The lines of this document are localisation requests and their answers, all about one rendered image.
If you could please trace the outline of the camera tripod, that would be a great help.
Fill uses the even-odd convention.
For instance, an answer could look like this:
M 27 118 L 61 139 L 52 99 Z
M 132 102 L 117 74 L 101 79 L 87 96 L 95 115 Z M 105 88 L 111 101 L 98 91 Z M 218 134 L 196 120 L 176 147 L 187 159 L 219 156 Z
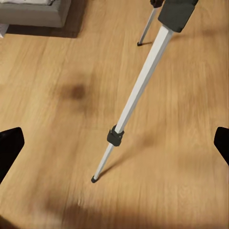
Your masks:
M 155 17 L 155 14 L 159 7 L 162 7 L 164 0 L 151 0 L 151 4 L 154 6 L 140 41 L 137 46 L 141 46 L 143 39 Z M 156 37 L 154 45 L 146 59 L 146 62 L 141 70 L 141 73 L 135 83 L 135 86 L 130 94 L 130 97 L 126 103 L 126 106 L 121 114 L 121 117 L 112 129 L 109 131 L 107 141 L 110 142 L 106 152 L 100 162 L 100 165 L 92 177 L 92 183 L 98 181 L 98 177 L 109 158 L 113 147 L 120 146 L 121 139 L 124 135 L 124 128 L 132 115 L 134 108 L 136 107 L 143 91 L 145 90 L 155 68 L 157 67 L 166 47 L 168 46 L 173 34 L 175 32 L 181 33 L 186 23 L 188 22 L 192 12 L 195 9 L 198 0 L 166 0 L 163 8 L 158 16 L 158 21 L 162 23 L 160 31 Z

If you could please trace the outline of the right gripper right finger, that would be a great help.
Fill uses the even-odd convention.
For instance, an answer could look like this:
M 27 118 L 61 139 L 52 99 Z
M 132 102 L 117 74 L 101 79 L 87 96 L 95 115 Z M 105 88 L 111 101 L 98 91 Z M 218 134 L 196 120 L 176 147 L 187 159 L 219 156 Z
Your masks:
M 229 165 L 229 129 L 224 127 L 217 128 L 214 145 Z

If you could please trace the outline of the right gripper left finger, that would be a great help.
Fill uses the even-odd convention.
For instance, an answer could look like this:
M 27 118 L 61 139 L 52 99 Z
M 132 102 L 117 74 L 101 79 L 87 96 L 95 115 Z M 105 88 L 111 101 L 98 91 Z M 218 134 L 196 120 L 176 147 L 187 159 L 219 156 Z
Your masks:
M 24 144 L 24 136 L 20 127 L 0 132 L 0 183 Z

